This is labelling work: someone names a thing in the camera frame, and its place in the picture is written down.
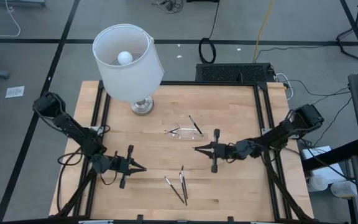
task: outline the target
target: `gray floor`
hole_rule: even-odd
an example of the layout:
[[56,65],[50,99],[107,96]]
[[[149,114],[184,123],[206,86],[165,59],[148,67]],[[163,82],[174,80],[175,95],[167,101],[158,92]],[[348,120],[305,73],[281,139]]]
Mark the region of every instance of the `gray floor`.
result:
[[[119,23],[141,26],[155,39],[200,39],[209,35],[216,5],[211,2],[185,3],[183,11],[168,15],[152,7],[152,0],[81,0],[69,39],[93,39],[102,29]],[[356,15],[358,1],[347,1]],[[73,0],[47,0],[47,7],[14,6],[23,39],[59,39]],[[213,39],[255,40],[267,10],[268,0],[222,0]],[[350,28],[339,1],[278,0],[265,26],[262,40],[335,40]],[[0,7],[0,33],[16,33],[3,6]],[[354,34],[346,37],[356,41]],[[273,45],[261,45],[269,49]],[[32,117],[32,102],[39,96],[57,44],[0,44],[0,69],[11,78],[0,80],[0,201],[20,151]],[[166,71],[164,80],[194,80],[195,66],[201,63],[198,46],[159,44],[156,46]],[[253,45],[217,45],[216,63],[251,62]],[[358,54],[358,47],[347,47]],[[347,85],[347,76],[358,73],[358,61],[341,54],[338,47],[291,49],[262,52],[258,62],[270,62],[276,73],[303,81],[310,91],[333,93]],[[66,44],[57,65],[50,91],[58,93],[74,112],[83,80],[99,80],[91,53],[91,44]],[[5,99],[6,88],[25,85],[22,98]],[[318,97],[292,82],[295,95],[291,108],[312,103]],[[307,136],[315,141],[346,103],[349,95],[330,97],[316,106],[326,119],[324,126]],[[338,147],[358,138],[354,110],[350,104],[320,141]],[[5,221],[42,218],[48,215],[58,177],[56,158],[64,151],[67,139],[39,122],[19,176]],[[347,202],[334,198],[328,191],[311,194],[316,218],[327,222],[349,221]]]

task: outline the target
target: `light bulb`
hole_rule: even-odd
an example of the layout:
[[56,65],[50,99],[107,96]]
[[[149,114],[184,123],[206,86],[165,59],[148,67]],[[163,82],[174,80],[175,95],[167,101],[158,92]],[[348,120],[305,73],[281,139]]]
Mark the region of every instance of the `light bulb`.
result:
[[133,60],[131,53],[127,52],[127,51],[123,51],[118,55],[118,62],[121,65],[127,65],[129,63],[131,63]]

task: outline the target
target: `wooden tabletop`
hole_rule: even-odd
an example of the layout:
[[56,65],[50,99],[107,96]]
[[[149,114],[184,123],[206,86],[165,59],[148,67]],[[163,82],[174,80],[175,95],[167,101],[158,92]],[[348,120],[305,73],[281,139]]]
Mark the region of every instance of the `wooden tabletop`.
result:
[[[82,84],[74,114],[82,126],[90,125],[97,87],[98,82]],[[288,112],[285,91],[281,83],[268,83],[268,92],[277,125]],[[128,102],[110,101],[107,124],[111,130],[105,134],[103,141],[108,149],[106,154],[112,156],[118,151],[119,155],[126,156],[128,145],[132,144],[133,158],[146,167],[147,172],[131,175],[125,189],[119,188],[121,174],[109,186],[103,185],[99,176],[91,217],[134,220],[142,214],[145,220],[224,221],[233,216],[235,221],[274,221],[267,174],[260,158],[249,157],[232,164],[218,160],[218,173],[213,174],[211,160],[192,148],[212,141],[215,128],[221,130],[219,142],[222,143],[260,136],[253,88],[162,85],[152,96],[155,108],[147,116],[135,115]],[[265,125],[268,126],[262,92],[260,96]],[[204,139],[185,141],[164,135],[164,130],[172,123],[190,127],[188,115],[207,134]],[[295,141],[290,141],[287,147],[298,150]],[[66,153],[77,148],[78,145],[69,139]],[[312,217],[300,158],[289,151],[282,151],[281,155],[287,189],[305,213]],[[188,206],[180,202],[164,179],[167,176],[183,195],[179,180],[182,165],[185,167]],[[80,171],[81,163],[66,167],[62,178],[61,206],[76,190]],[[109,170],[103,178],[110,182],[114,175],[115,172]],[[85,190],[82,211],[87,194],[88,190]],[[285,217],[281,194],[277,195],[281,217]],[[55,193],[50,214],[56,212]]]

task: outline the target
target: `silver lamp base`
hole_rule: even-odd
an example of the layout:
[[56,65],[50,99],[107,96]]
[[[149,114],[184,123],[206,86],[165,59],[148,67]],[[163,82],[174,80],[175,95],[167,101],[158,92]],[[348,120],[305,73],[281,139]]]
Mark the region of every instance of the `silver lamp base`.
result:
[[152,112],[154,101],[151,96],[148,96],[142,101],[131,103],[131,108],[136,115],[145,116]]

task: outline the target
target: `white lampshade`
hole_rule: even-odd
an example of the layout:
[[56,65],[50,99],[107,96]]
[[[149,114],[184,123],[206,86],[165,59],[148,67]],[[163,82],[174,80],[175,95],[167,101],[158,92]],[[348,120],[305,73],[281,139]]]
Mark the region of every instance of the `white lampshade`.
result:
[[[121,65],[118,62],[121,52],[131,53],[133,61]],[[137,26],[119,24],[103,30],[93,42],[93,55],[104,88],[115,99],[141,101],[161,83],[164,71],[154,39]]]

